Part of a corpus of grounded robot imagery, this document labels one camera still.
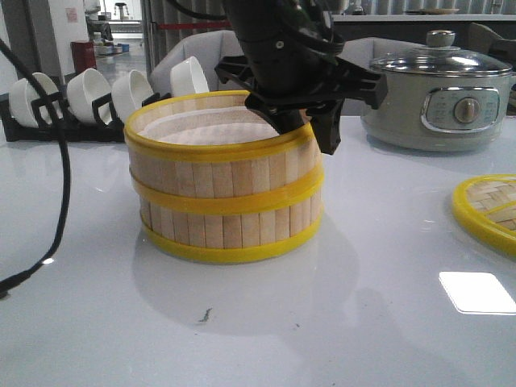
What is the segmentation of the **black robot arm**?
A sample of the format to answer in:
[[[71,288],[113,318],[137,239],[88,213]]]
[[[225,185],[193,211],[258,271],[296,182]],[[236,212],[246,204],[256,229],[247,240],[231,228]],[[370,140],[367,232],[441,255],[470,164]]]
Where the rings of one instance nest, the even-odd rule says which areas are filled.
[[[385,75],[340,58],[343,38],[324,1],[225,1],[223,8],[243,51],[215,68],[221,82],[249,92],[245,106],[280,134],[310,119],[321,152],[340,143],[346,99],[378,109]]]

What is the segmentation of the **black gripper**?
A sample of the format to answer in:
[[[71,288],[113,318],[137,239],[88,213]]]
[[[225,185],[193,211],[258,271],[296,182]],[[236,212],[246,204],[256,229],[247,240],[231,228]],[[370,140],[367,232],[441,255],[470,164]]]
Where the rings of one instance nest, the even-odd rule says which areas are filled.
[[[385,75],[338,57],[334,63],[322,61],[306,72],[295,60],[258,69],[255,75],[245,56],[225,56],[215,72],[221,82],[232,81],[248,91],[245,106],[265,114],[264,119],[279,135],[302,127],[305,123],[299,110],[307,109],[319,149],[328,155],[333,155],[341,142],[343,101],[359,100],[376,110],[387,94]]]

